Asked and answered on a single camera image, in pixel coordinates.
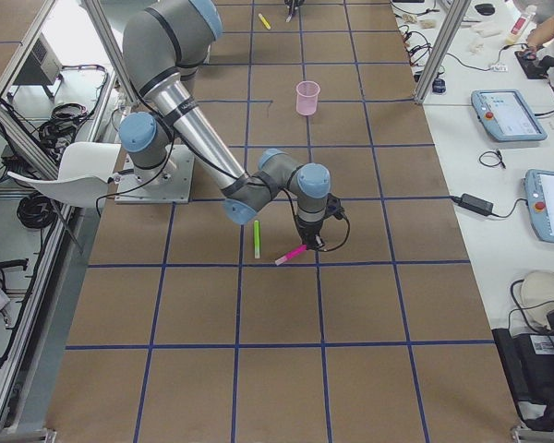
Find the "person's hand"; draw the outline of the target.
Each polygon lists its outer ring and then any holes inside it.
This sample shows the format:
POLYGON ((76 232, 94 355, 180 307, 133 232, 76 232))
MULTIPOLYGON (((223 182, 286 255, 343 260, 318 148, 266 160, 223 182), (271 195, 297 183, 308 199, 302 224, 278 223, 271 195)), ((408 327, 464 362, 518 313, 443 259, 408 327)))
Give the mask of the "person's hand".
POLYGON ((535 54, 541 48, 541 44, 538 42, 532 42, 530 39, 526 41, 525 51, 527 53, 535 54))

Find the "person's forearm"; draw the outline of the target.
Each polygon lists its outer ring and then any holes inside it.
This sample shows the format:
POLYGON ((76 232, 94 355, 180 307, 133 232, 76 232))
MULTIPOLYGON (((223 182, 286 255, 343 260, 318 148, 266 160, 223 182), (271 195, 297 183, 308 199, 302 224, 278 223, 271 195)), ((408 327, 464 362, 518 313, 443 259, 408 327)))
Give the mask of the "person's forearm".
POLYGON ((530 46, 539 47, 554 38, 554 15, 536 27, 527 39, 530 46))

